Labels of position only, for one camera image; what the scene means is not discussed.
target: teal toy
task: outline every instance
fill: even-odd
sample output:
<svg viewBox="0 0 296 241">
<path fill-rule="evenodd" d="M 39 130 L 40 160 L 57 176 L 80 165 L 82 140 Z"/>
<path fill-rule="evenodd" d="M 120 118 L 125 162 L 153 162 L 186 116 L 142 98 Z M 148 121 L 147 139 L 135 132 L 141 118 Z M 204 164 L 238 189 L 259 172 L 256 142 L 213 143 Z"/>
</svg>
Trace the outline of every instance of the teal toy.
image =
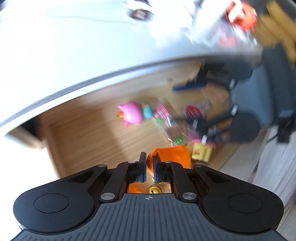
<svg viewBox="0 0 296 241">
<path fill-rule="evenodd" d="M 153 110 L 151 106 L 147 102 L 140 102 L 140 105 L 142 106 L 143 111 L 143 117 L 144 119 L 151 119 L 153 116 Z"/>
</svg>

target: orange plastic object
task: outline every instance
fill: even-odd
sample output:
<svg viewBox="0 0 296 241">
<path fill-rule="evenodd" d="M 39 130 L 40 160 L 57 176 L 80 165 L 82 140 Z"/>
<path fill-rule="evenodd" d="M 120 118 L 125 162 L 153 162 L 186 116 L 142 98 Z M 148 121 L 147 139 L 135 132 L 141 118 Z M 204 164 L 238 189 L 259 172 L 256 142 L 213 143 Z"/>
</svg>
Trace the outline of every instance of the orange plastic object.
<svg viewBox="0 0 296 241">
<path fill-rule="evenodd" d="M 257 23 L 257 13 L 245 2 L 233 1 L 226 10 L 226 19 L 245 31 L 252 31 Z"/>
<path fill-rule="evenodd" d="M 117 117 L 119 117 L 120 119 L 124 119 L 124 113 L 123 111 L 118 112 Z"/>
<path fill-rule="evenodd" d="M 139 191 L 136 183 L 131 183 L 128 186 L 128 193 L 142 193 L 142 192 Z"/>
<path fill-rule="evenodd" d="M 224 25 L 220 25 L 217 24 L 214 28 L 213 28 L 213 32 L 212 35 L 213 37 L 219 34 L 219 39 L 217 40 L 217 44 L 221 47 L 221 48 L 232 48 L 235 47 L 238 40 L 236 39 L 236 37 L 234 36 L 233 32 L 231 29 L 229 29 L 229 27 L 224 26 Z"/>
<path fill-rule="evenodd" d="M 162 162 L 173 161 L 180 163 L 184 168 L 190 168 L 191 156 L 185 146 L 174 146 L 168 148 L 156 148 L 147 157 L 147 168 L 151 176 L 154 176 L 153 157 L 158 153 Z"/>
</svg>

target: pink pig toy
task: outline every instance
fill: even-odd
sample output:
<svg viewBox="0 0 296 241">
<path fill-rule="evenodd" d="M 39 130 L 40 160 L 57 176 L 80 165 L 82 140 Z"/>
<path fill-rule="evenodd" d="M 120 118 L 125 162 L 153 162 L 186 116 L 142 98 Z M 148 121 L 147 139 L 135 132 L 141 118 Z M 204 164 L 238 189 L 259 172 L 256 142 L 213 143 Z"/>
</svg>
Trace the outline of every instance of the pink pig toy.
<svg viewBox="0 0 296 241">
<path fill-rule="evenodd" d="M 121 110 L 117 116 L 125 120 L 125 126 L 129 124 L 138 125 L 142 123 L 143 112 L 139 103 L 129 101 L 126 104 L 121 104 L 117 107 Z"/>
</svg>

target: metal screw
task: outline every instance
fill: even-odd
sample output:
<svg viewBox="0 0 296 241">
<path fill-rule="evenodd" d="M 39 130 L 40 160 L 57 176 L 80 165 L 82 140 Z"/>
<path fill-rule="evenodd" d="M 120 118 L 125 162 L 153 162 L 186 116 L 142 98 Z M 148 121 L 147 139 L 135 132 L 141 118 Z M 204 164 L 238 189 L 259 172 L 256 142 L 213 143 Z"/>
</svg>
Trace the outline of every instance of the metal screw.
<svg viewBox="0 0 296 241">
<path fill-rule="evenodd" d="M 111 199 L 115 198 L 115 194 L 113 194 L 111 192 L 105 192 L 101 195 L 101 198 L 104 200 L 111 200 Z"/>
<path fill-rule="evenodd" d="M 186 193 L 183 193 L 182 197 L 187 200 L 192 200 L 196 198 L 196 194 L 193 192 L 186 192 Z"/>
</svg>

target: yellow toy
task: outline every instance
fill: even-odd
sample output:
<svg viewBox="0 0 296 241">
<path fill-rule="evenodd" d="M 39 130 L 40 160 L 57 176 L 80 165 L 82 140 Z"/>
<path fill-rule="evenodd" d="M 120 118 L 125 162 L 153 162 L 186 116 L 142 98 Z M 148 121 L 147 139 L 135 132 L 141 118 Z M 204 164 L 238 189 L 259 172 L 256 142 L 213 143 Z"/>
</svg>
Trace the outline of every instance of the yellow toy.
<svg viewBox="0 0 296 241">
<path fill-rule="evenodd" d="M 214 146 L 209 144 L 202 144 L 200 142 L 193 143 L 192 159 L 208 162 Z"/>
</svg>

